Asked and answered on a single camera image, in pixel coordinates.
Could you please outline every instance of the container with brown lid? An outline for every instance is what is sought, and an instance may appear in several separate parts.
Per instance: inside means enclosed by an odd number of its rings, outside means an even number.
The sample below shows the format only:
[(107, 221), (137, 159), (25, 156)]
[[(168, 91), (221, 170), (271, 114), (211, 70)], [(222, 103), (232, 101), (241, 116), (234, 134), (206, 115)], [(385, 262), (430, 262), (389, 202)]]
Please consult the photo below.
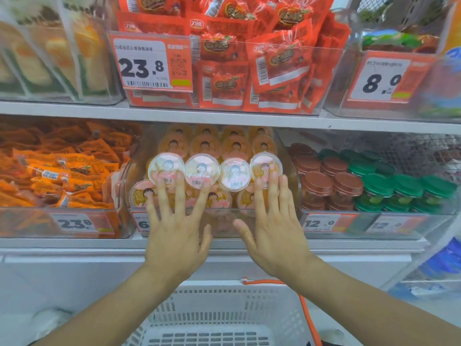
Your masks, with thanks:
[(358, 176), (350, 173), (337, 173), (333, 176), (333, 194), (331, 198), (336, 203), (352, 204), (352, 197), (358, 197), (363, 192), (363, 182)]
[(297, 155), (293, 159), (293, 164), (300, 176), (305, 175), (309, 171), (320, 171), (320, 160), (314, 156)]
[(307, 203), (319, 201), (319, 197), (327, 197), (333, 192), (331, 178), (318, 171), (310, 171), (301, 179), (303, 186), (303, 200)]
[(297, 155), (312, 155), (315, 156), (315, 150), (310, 148), (307, 144), (304, 143), (292, 143), (288, 148), (288, 154), (290, 157), (294, 158)]
[(354, 202), (352, 198), (338, 199), (333, 196), (326, 197), (326, 205), (328, 209), (334, 211), (354, 211)]
[(303, 209), (306, 210), (325, 210), (325, 204), (325, 199), (323, 197), (303, 199)]
[(348, 163), (335, 157), (327, 157), (322, 160), (321, 171), (333, 177), (337, 173), (347, 172)]

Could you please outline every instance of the hand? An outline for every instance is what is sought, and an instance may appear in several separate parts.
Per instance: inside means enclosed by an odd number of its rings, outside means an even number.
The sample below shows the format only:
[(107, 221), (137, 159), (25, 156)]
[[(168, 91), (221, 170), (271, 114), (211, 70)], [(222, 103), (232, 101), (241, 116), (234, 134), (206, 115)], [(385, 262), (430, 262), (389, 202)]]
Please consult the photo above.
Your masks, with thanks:
[(245, 242), (250, 257), (258, 266), (295, 291), (297, 277), (306, 268), (314, 254), (309, 250), (296, 216), (293, 194), (285, 175), (271, 173), (269, 177), (269, 213), (266, 213), (262, 195), (263, 183), (255, 180), (256, 230), (253, 237), (242, 220), (234, 220), (234, 226)]
[(189, 216), (185, 214), (184, 174), (176, 173), (174, 213), (171, 211), (164, 178), (158, 177), (155, 183), (161, 220), (158, 219), (152, 194), (148, 194), (146, 210), (151, 230), (143, 266), (157, 279), (163, 280), (166, 289), (172, 293), (205, 262), (208, 255), (213, 240), (211, 226), (205, 226), (201, 244), (198, 227), (205, 210), (210, 182), (203, 183), (192, 214)]

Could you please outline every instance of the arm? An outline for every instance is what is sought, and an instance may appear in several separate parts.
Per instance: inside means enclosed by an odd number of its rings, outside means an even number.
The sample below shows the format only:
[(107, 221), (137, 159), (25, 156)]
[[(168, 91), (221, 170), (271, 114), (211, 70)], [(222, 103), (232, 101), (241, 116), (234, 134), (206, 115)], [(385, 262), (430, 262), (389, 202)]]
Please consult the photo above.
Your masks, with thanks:
[(173, 214), (164, 179), (157, 179), (161, 221), (147, 200), (151, 232), (143, 265), (113, 292), (107, 294), (34, 346), (120, 346), (144, 319), (206, 260), (212, 241), (205, 226), (199, 244), (198, 226), (210, 185), (204, 184), (190, 216), (185, 215), (184, 175), (176, 175)]
[(256, 180), (255, 237), (242, 220), (234, 221), (251, 258), (328, 313), (361, 343), (423, 346), (455, 345), (461, 340), (461, 329), (456, 326), (349, 277), (311, 253), (285, 175), (271, 175), (268, 201), (266, 214), (262, 182)]

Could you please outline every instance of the basket handle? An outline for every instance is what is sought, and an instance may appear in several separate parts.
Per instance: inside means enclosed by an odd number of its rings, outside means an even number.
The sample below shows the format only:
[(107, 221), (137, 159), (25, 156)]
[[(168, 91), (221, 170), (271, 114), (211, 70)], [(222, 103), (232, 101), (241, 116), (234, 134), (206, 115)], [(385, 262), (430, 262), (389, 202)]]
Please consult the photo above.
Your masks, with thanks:
[[(256, 284), (282, 284), (281, 280), (276, 279), (260, 279), (260, 280), (248, 280), (248, 278), (242, 279), (243, 285), (256, 285)], [(320, 335), (315, 328), (314, 322), (312, 321), (311, 315), (309, 314), (308, 305), (306, 304), (306, 300), (303, 296), (298, 294), (299, 301), (301, 303), (301, 307), (303, 308), (304, 317), (306, 318), (306, 322), (308, 323), (309, 331), (311, 332), (312, 338), (314, 339), (315, 346), (322, 346), (322, 340), (320, 339)]]

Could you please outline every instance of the white plastic basket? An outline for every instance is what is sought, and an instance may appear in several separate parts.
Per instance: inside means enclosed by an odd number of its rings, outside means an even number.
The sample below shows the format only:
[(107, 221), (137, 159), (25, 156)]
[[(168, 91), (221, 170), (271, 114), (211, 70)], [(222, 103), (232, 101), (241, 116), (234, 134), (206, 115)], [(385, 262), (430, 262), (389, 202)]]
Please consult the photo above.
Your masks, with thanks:
[(182, 284), (124, 346), (314, 346), (298, 295), (285, 285)]

